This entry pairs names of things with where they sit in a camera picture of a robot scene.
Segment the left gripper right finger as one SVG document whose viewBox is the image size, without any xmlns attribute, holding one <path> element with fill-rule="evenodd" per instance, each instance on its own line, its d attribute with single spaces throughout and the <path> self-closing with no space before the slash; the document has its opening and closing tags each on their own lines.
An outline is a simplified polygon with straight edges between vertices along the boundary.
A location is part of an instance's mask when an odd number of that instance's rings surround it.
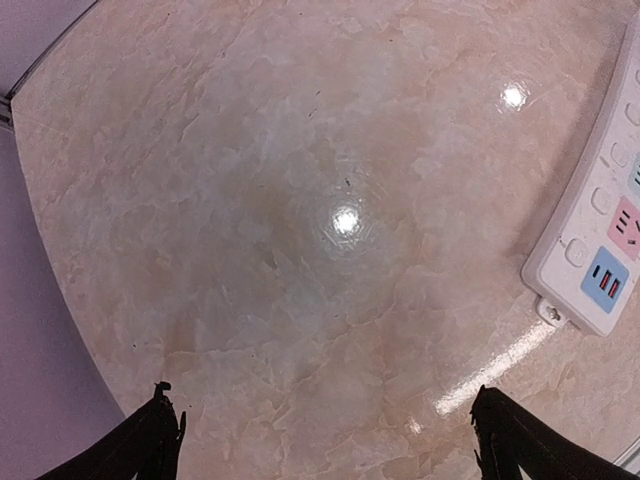
<svg viewBox="0 0 640 480">
<path fill-rule="evenodd" d="M 483 479 L 636 477 L 569 441 L 495 387 L 480 387 L 470 415 Z"/>
</svg>

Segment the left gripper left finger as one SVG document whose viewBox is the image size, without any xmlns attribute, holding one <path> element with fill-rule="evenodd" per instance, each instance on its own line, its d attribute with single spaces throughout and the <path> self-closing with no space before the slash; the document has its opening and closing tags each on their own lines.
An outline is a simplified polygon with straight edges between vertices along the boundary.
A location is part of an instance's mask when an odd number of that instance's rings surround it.
<svg viewBox="0 0 640 480">
<path fill-rule="evenodd" d="M 170 389 L 166 381 L 157 383 L 153 397 L 130 417 L 40 479 L 175 479 L 187 421 L 165 395 Z"/>
</svg>

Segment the white multicolour power strip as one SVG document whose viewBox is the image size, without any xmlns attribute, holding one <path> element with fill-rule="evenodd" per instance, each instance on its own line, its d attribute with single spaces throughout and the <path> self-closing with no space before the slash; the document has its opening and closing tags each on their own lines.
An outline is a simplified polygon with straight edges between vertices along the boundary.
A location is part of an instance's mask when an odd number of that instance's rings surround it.
<svg viewBox="0 0 640 480">
<path fill-rule="evenodd" d="M 574 173 L 521 270 L 549 324 L 614 329 L 639 281 L 639 18 Z"/>
</svg>

